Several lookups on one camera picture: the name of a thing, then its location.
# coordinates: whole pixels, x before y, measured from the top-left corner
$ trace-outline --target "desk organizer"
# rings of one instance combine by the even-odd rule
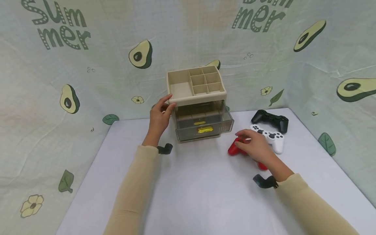
[[[167,91],[176,107],[172,114],[179,142],[219,137],[232,130],[227,92],[215,66],[167,73]]]

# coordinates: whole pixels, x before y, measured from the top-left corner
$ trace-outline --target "gold drawer handle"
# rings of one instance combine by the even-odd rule
[[[201,125],[201,124],[205,124],[206,122],[205,121],[198,121],[196,123],[194,123],[194,125]]]
[[[206,127],[198,128],[197,132],[198,133],[204,133],[204,132],[210,132],[212,130],[213,130],[212,126],[206,126]]]

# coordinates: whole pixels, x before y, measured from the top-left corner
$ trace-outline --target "beige sleeve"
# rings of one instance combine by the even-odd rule
[[[105,235],[138,235],[141,218],[151,196],[155,171],[160,161],[158,149],[138,146],[116,196]]]
[[[357,231],[317,195],[300,174],[278,182],[277,194],[308,234],[354,235]]]

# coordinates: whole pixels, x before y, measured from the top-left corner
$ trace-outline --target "black game controller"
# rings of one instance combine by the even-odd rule
[[[270,123],[272,126],[277,128],[278,131],[282,134],[287,133],[288,119],[285,116],[277,116],[260,109],[253,116],[251,122],[253,124],[257,124],[261,121]]]

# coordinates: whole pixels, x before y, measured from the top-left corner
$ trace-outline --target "red game controller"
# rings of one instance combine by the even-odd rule
[[[243,155],[248,155],[246,152],[244,152],[243,150],[239,149],[238,147],[236,147],[235,145],[235,142],[236,141],[239,141],[241,143],[244,143],[244,140],[243,139],[240,139],[239,137],[237,137],[234,142],[232,142],[232,145],[230,146],[229,150],[227,151],[229,153],[230,156],[234,156],[238,153],[241,153]]]
[[[236,147],[236,145],[235,145],[235,142],[236,142],[236,141],[239,141],[239,142],[241,142],[241,143],[244,143],[244,139],[240,139],[239,137],[237,137],[237,138],[234,140],[234,142],[232,142],[232,145],[230,146],[229,150],[227,151],[228,154],[229,154],[230,156],[234,156],[234,155],[236,155],[236,154],[238,154],[238,153],[241,153],[241,154],[243,154],[243,155],[248,155],[245,151],[243,151],[243,150],[239,149],[238,147]],[[262,164],[261,162],[257,162],[257,166],[258,166],[258,168],[259,168],[260,170],[262,170],[262,171],[266,171],[266,170],[268,170],[268,168],[267,168],[264,164]]]

